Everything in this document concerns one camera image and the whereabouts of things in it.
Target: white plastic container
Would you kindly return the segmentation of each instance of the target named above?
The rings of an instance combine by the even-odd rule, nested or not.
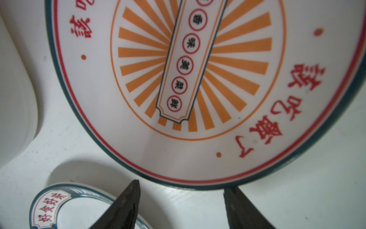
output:
[[[37,121],[32,84],[0,17],[0,167],[30,144]]]

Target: small white dish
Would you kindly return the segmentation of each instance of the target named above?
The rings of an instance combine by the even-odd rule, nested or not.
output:
[[[78,183],[59,183],[43,189],[29,212],[31,229],[88,229],[116,198],[100,189]],[[152,229],[137,216],[135,229]]]

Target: red text on dish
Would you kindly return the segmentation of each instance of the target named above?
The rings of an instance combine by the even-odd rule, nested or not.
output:
[[[240,149],[242,150],[242,153],[240,154],[239,157],[244,158],[246,155],[248,155],[250,152],[252,152],[254,149],[253,148],[249,148],[247,151],[245,151],[245,147],[242,145],[242,143],[240,142],[240,138],[244,138],[243,136],[236,136],[235,137],[235,141],[238,143]]]
[[[76,7],[86,10],[86,3],[93,5],[95,0],[76,0]]]
[[[86,18],[86,20],[80,18],[75,21],[75,16],[73,15],[70,19],[70,24],[72,24],[74,27],[71,28],[71,33],[75,34],[76,37],[85,37],[85,38],[91,38],[92,31],[88,26],[88,23],[90,22],[89,18]]]
[[[285,103],[281,100],[276,101],[271,109],[271,113],[274,115],[282,113],[282,110],[285,110],[287,114],[292,113],[290,121],[295,119],[295,116],[301,113],[297,108],[301,105],[302,99],[296,98],[295,96],[289,96],[287,99],[287,103],[289,106],[286,106]]]
[[[45,205],[44,207],[40,208],[40,210],[42,210],[44,212],[48,212],[48,211],[52,212],[53,208],[54,207],[48,207],[47,205]]]
[[[295,64],[291,75],[294,79],[293,82],[288,84],[288,87],[298,85],[302,86],[311,85],[310,90],[314,90],[321,84],[321,81],[317,79],[318,76],[324,75],[325,68],[319,68],[319,64],[313,66],[307,66],[305,64]]]
[[[271,122],[268,119],[268,116],[263,116],[263,120],[259,120],[255,128],[251,127],[249,129],[249,132],[258,132],[261,139],[266,139],[268,136],[268,139],[266,141],[266,145],[271,143],[271,140],[274,136],[280,136],[282,135],[280,129],[278,128],[278,122]]]
[[[52,221],[51,220],[51,215],[46,215],[46,214],[44,214],[44,215],[39,215],[38,216],[38,218],[39,218],[39,220],[38,221],[42,221],[42,222],[48,222],[48,221]]]
[[[53,198],[52,199],[45,198],[45,200],[43,201],[43,203],[55,205],[55,203],[58,203],[58,201],[57,200],[54,200]]]
[[[60,193],[52,193],[51,197],[62,200],[62,198],[65,198],[66,196],[63,196]]]

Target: red circle with character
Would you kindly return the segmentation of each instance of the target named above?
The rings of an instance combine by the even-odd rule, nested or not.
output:
[[[178,72],[182,75],[188,75],[193,70],[193,60],[189,56],[182,56],[177,61]]]
[[[199,39],[199,37],[195,33],[187,34],[184,37],[183,43],[182,43],[182,46],[183,46],[184,51],[186,53],[188,53],[188,54],[194,54],[194,53],[196,53],[198,51],[200,45],[201,45],[201,40]]]
[[[181,95],[181,94],[185,93],[186,90],[187,90],[187,88],[188,88],[187,81],[183,77],[178,76],[178,77],[176,77],[176,78],[173,79],[172,89],[178,95]]]
[[[194,31],[200,31],[204,27],[206,27],[208,17],[206,12],[203,9],[195,9],[190,15],[189,15],[189,26]]]
[[[182,108],[182,101],[178,96],[170,96],[167,101],[167,106],[170,111],[178,112]]]

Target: plate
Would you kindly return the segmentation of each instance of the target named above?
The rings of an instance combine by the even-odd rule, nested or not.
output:
[[[97,188],[78,183],[51,185],[37,194],[30,207],[31,229],[90,228],[115,201]],[[138,215],[135,229],[152,229]]]
[[[364,1],[48,0],[45,10],[81,124],[160,184],[220,189],[275,171],[364,80]]]

